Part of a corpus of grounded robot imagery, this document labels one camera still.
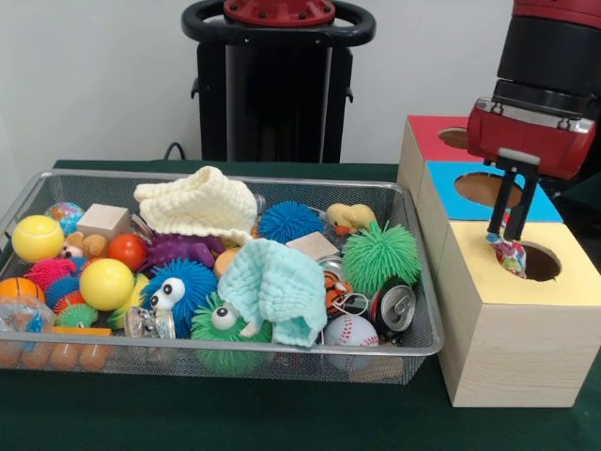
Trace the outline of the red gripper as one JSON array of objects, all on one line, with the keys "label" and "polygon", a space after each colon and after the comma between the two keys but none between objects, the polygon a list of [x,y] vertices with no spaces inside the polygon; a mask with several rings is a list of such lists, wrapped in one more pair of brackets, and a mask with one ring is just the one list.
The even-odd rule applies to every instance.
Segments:
[{"label": "red gripper", "polygon": [[[473,108],[468,120],[468,152],[486,161],[499,158],[535,165],[540,174],[570,179],[583,165],[595,136],[595,123],[582,119],[570,129],[523,122]],[[501,179],[487,232],[498,234],[513,190],[516,173]],[[511,209],[504,229],[506,241],[520,241],[539,177],[527,176],[520,201]]]}]

